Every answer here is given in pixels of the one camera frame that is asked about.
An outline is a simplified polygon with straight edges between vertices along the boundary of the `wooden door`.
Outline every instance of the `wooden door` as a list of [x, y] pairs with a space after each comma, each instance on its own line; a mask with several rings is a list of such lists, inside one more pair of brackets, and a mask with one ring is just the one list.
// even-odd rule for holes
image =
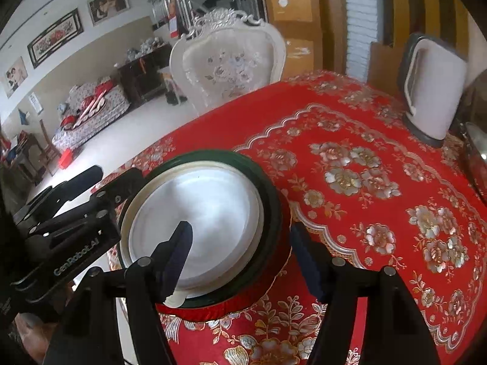
[[282, 78], [323, 68], [319, 0], [266, 0], [269, 22], [286, 41]]

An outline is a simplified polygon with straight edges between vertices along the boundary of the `white plate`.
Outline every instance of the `white plate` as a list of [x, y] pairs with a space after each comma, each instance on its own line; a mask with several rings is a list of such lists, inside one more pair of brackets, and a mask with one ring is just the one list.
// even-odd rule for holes
[[176, 289], [183, 292], [174, 295], [182, 301], [233, 279], [255, 252], [264, 223], [257, 189], [240, 171], [210, 161], [176, 166], [150, 181], [128, 207], [120, 246], [126, 266], [168, 240], [181, 220], [194, 233]]

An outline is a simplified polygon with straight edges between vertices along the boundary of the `chair back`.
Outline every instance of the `chair back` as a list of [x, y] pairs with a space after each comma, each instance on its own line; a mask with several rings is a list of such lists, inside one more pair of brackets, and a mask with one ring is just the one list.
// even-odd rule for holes
[[45, 141], [47, 142], [48, 145], [52, 145], [51, 139], [47, 135], [46, 127], [44, 126], [44, 122], [42, 121], [42, 119], [39, 120], [39, 123], [40, 123], [40, 128], [42, 130], [42, 134], [44, 135]]
[[279, 81], [286, 44], [269, 23], [217, 8], [175, 44], [171, 75], [198, 112]]

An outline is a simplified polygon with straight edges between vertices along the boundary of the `stacked dishes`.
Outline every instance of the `stacked dishes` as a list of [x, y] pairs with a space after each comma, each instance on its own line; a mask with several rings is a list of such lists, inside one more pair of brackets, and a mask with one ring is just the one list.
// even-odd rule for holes
[[148, 256], [179, 221], [193, 245], [168, 307], [199, 308], [249, 286], [272, 256], [281, 232], [279, 195], [262, 169], [230, 151], [180, 155], [154, 169], [120, 217], [124, 267]]

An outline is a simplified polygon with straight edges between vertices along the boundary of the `white chair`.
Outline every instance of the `white chair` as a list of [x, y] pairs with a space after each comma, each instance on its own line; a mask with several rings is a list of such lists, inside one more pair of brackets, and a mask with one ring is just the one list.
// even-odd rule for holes
[[279, 31], [243, 11], [217, 8], [174, 45], [169, 67], [199, 114], [279, 81], [286, 44]]

